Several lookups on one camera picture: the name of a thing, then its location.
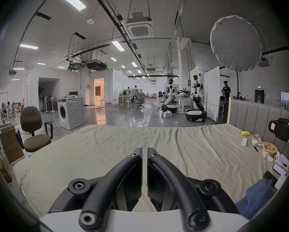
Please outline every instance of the stool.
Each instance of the stool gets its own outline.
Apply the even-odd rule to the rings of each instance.
[[[126,108],[133,108],[131,101],[126,101],[125,104],[126,104]]]
[[[105,106],[105,99],[100,99],[100,106]]]

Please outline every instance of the white remote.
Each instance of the white remote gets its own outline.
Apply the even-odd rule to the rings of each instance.
[[[244,138],[242,139],[241,145],[242,145],[242,146],[246,146],[246,145],[247,145],[247,138],[244,137]]]

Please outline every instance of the snack bag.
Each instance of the snack bag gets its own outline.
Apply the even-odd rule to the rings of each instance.
[[[262,145],[262,141],[261,138],[258,134],[256,135],[252,135],[252,144],[253,146],[261,146]]]

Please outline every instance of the mattress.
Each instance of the mattress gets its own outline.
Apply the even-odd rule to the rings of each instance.
[[[234,202],[245,196],[272,164],[261,149],[241,146],[241,130],[229,124],[198,127],[119,127],[89,125],[43,147],[15,164],[15,179],[39,217],[76,178],[104,176],[136,148],[147,147],[172,162],[188,177],[217,180]],[[156,211],[147,196],[143,164],[142,197],[135,212]]]

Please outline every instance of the air conditioning unit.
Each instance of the air conditioning unit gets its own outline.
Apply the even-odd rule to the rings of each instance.
[[[131,39],[154,37],[153,21],[150,17],[143,16],[142,12],[132,13],[133,18],[127,19],[123,24]]]
[[[14,77],[16,77],[16,75],[17,75],[17,72],[15,70],[10,70],[8,77],[9,78],[14,78]]]
[[[72,64],[69,64],[69,68],[73,70],[79,70],[79,69],[84,68],[84,64],[72,63]]]
[[[97,59],[87,60],[85,62],[85,65],[90,70],[102,71],[102,70],[106,70],[107,69],[107,65],[102,63],[102,62],[100,62]]]

